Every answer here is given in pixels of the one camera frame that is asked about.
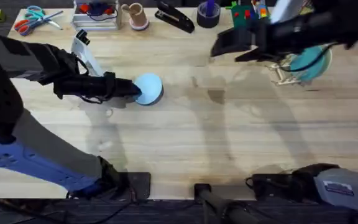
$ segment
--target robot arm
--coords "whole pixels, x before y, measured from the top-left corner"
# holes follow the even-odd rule
[[[246,26],[218,34],[211,56],[257,48],[236,58],[237,62],[270,60],[300,54],[315,45],[336,43],[351,48],[358,41],[358,6],[354,1],[312,1],[315,12],[270,23],[269,19],[247,22]]]
[[[86,45],[84,32],[77,36]],[[79,73],[75,54],[48,44],[30,44],[0,37],[0,167],[53,182],[72,196],[92,197],[118,190],[122,179],[101,157],[84,153],[45,129],[24,109],[10,78],[26,78],[42,85],[53,83],[53,91],[100,102],[114,96],[140,94],[131,80],[106,72],[92,77]]]

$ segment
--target black stapler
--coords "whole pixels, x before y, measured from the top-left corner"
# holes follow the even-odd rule
[[[175,9],[168,3],[159,0],[157,0],[157,7],[158,11],[155,13],[157,18],[186,31],[189,34],[194,31],[193,22],[178,9]]]

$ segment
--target metal stand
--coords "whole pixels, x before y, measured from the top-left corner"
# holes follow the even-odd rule
[[[195,200],[204,205],[204,223],[209,223],[208,212],[210,210],[220,219],[220,223],[231,222],[234,224],[253,224],[259,223],[259,220],[251,215],[242,202],[223,199],[211,192],[209,184],[194,185]]]

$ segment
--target wood grain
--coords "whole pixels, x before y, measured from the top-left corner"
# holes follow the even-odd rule
[[[180,10],[196,20],[195,9]],[[331,67],[311,86],[276,87],[265,67],[234,63],[238,54],[209,58],[216,34],[232,26],[229,11],[217,27],[196,26],[193,34],[154,18],[155,11],[145,9],[151,24],[143,32],[131,30],[125,14],[120,31],[88,35],[96,59],[118,77],[162,77],[165,95],[158,104],[89,105],[74,97],[59,100],[52,86],[13,80],[26,108],[46,128],[117,169],[151,172],[152,198],[192,198],[197,182],[232,194],[227,197],[249,198],[250,192],[240,194],[249,175],[317,162],[358,171],[358,44],[334,48]],[[54,19],[63,31],[46,25],[27,37],[14,31],[9,37],[69,50],[71,13],[65,9]],[[0,197],[64,194],[59,186],[0,170]]]

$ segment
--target tape roll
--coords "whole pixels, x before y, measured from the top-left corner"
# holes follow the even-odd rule
[[[212,16],[206,16],[207,2],[201,3],[197,8],[197,23],[204,28],[213,28],[219,23],[221,15],[221,7],[214,3],[214,10]]]

